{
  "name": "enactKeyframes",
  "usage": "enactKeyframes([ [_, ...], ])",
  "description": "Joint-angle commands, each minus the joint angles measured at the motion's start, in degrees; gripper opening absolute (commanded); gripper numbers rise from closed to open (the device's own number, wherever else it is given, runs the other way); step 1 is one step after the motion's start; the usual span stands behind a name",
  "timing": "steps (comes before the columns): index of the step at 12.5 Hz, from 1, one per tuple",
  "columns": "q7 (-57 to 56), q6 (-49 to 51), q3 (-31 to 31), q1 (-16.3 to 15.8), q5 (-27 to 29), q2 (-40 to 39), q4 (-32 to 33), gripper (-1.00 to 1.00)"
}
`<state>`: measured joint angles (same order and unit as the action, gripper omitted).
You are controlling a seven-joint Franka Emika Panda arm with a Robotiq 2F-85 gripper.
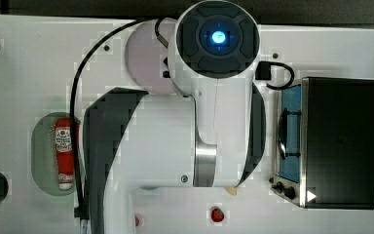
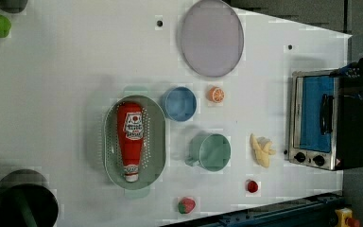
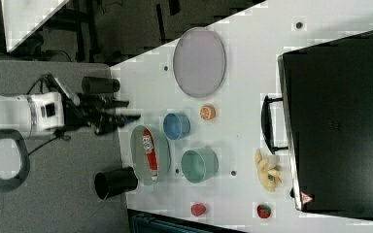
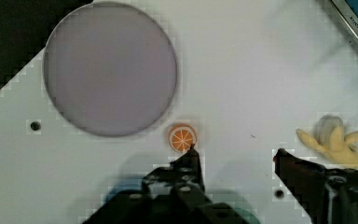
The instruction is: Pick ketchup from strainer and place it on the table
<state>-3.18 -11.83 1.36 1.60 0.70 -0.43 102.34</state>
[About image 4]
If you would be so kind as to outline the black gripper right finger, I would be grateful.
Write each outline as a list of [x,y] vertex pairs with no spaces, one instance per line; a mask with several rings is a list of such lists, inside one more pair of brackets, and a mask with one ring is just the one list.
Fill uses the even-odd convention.
[[312,224],[358,224],[358,170],[328,169],[280,148],[275,174],[310,216]]

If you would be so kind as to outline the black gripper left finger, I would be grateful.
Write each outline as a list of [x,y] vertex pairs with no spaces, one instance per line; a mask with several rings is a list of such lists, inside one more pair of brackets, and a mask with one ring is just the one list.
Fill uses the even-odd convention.
[[142,179],[142,191],[156,198],[169,195],[173,188],[183,185],[205,191],[200,154],[192,145],[190,149],[166,167],[158,167]]

